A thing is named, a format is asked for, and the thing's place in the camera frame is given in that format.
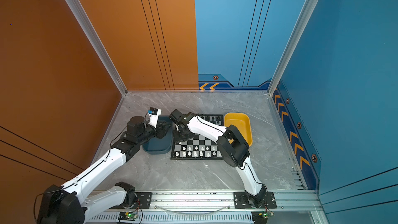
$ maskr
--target blue plastic tray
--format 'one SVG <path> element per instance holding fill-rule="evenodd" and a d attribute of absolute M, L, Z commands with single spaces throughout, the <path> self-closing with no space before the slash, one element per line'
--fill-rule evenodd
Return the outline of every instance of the blue plastic tray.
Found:
<path fill-rule="evenodd" d="M 158 120 L 172 123 L 170 118 L 167 116 L 159 116 Z M 151 140 L 142 145 L 142 148 L 151 155 L 166 154 L 172 148 L 172 141 L 173 131 L 172 127 L 170 127 L 169 131 L 166 133 L 166 136 L 164 136 L 162 139 L 151 138 Z"/>

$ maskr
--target chessboard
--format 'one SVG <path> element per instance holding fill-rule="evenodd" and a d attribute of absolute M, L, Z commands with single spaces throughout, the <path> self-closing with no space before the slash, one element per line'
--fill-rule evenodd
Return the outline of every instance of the chessboard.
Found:
<path fill-rule="evenodd" d="M 213 124 L 224 125 L 224 116 L 222 114 L 199 114 L 198 116 Z M 195 134 L 189 140 L 179 142 L 173 140 L 171 159 L 222 160 L 222 156 L 216 142 L 202 135 Z"/>

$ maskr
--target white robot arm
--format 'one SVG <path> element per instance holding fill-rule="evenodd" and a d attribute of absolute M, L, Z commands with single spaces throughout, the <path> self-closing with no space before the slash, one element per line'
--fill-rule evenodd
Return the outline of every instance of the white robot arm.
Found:
<path fill-rule="evenodd" d="M 171 113 L 170 119 L 177 126 L 173 133 L 175 139 L 187 140 L 196 133 L 216 142 L 224 161 L 235 167 L 241 177 L 249 202 L 256 208 L 264 204 L 266 187 L 251 165 L 249 145 L 235 126 L 221 127 L 194 113 L 182 114 L 177 109 Z"/>
<path fill-rule="evenodd" d="M 124 182 L 93 197 L 88 195 L 114 170 L 129 161 L 140 146 L 153 137 L 166 135 L 171 123 L 158 121 L 160 109 L 150 108 L 149 121 L 136 116 L 127 123 L 127 131 L 97 162 L 61 187 L 52 185 L 44 193 L 37 223 L 84 223 L 109 209 L 122 205 L 129 208 L 136 203 L 135 188 Z M 264 204 L 266 187 L 256 176 L 249 157 L 249 145 L 235 126 L 221 127 L 201 119 L 194 113 L 182 114 L 174 110 L 170 119 L 176 124 L 174 137 L 189 139 L 201 134 L 217 143 L 224 161 L 236 167 L 244 183 L 248 200 L 259 208 Z"/>

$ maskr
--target yellow plastic tray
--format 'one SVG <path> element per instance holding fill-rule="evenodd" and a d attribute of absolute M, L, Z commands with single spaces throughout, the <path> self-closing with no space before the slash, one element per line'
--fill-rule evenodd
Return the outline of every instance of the yellow plastic tray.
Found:
<path fill-rule="evenodd" d="M 253 137 L 251 136 L 249 116 L 241 112 L 229 112 L 224 116 L 224 125 L 226 127 L 230 125 L 236 126 L 248 145 L 251 146 L 253 143 Z"/>

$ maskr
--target marble floor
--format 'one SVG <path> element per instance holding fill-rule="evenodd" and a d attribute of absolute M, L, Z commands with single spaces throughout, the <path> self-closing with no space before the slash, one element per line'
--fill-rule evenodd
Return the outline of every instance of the marble floor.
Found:
<path fill-rule="evenodd" d="M 108 150 L 109 142 L 121 132 L 131 117 L 144 116 L 150 107 L 162 109 L 162 115 L 169 115 L 176 108 L 182 113 L 243 112 L 250 117 L 253 145 L 249 151 L 259 179 L 269 190 L 296 189 L 292 166 L 281 144 L 266 97 L 265 92 L 128 92 L 97 155 L 100 157 Z M 244 189 L 236 169 L 224 161 L 171 160 L 170 153 L 149 155 L 141 148 L 96 189 L 106 190 L 120 181 L 138 190 Z"/>

